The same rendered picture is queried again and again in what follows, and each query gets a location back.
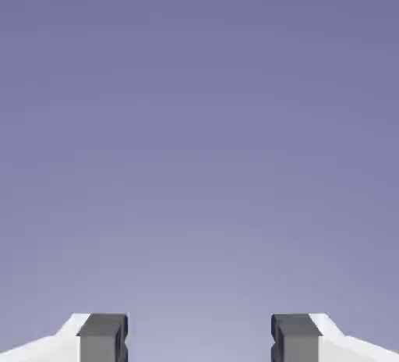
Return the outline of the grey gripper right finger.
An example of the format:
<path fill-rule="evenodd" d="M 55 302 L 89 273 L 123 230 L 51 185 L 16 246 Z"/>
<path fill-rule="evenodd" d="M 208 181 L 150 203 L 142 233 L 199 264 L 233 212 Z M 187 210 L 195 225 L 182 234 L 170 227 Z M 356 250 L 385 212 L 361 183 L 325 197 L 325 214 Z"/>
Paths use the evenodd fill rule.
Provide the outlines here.
<path fill-rule="evenodd" d="M 325 313 L 271 317 L 270 362 L 399 362 L 399 352 L 345 335 Z"/>

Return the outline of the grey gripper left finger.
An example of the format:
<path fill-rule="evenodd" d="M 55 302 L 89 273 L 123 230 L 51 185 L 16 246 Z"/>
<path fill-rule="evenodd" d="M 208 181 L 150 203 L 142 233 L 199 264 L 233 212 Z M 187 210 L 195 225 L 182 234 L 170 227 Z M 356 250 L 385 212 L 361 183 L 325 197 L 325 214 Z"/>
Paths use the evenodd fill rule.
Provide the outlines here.
<path fill-rule="evenodd" d="M 54 334 L 0 353 L 0 362 L 129 362 L 123 313 L 74 313 Z"/>

